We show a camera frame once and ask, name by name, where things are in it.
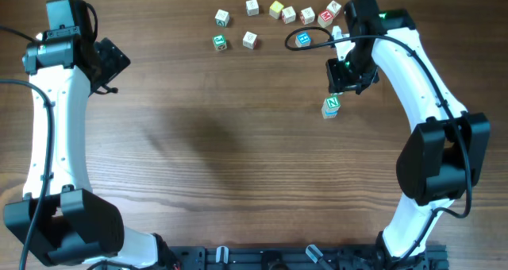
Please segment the green letter Z block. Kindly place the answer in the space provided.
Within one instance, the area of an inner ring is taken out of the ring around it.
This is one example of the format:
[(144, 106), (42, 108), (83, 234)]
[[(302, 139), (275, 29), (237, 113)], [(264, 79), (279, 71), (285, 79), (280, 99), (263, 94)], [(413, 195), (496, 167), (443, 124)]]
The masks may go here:
[(326, 98), (323, 106), (327, 113), (335, 113), (341, 107), (341, 102), (338, 96), (335, 94)]

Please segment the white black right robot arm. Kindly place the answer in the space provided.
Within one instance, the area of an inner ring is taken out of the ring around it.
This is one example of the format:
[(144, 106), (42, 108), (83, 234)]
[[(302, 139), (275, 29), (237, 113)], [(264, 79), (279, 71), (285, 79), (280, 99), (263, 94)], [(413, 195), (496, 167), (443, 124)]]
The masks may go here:
[(337, 57), (326, 64), (329, 92), (360, 94), (382, 71), (410, 124), (396, 162), (402, 197), (378, 241), (386, 265), (410, 264), (425, 251), (443, 213), (469, 215), (490, 122), (482, 113), (470, 114), (445, 86), (406, 10), (382, 11), (376, 0), (350, 0), (344, 19), (354, 45), (346, 49), (333, 35)]

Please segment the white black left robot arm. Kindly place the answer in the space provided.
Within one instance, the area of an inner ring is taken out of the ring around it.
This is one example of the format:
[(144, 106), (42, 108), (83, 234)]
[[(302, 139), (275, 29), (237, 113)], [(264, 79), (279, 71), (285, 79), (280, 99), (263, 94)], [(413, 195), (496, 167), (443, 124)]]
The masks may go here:
[(162, 237), (124, 225), (118, 208), (90, 185), (85, 117), (91, 95), (112, 92), (110, 82), (129, 58), (98, 38), (94, 7), (83, 0), (46, 4), (49, 28), (29, 40), (22, 62), (33, 93), (33, 144), (20, 202), (7, 204), (4, 222), (23, 244), (22, 256), (43, 265), (91, 269), (178, 269)]

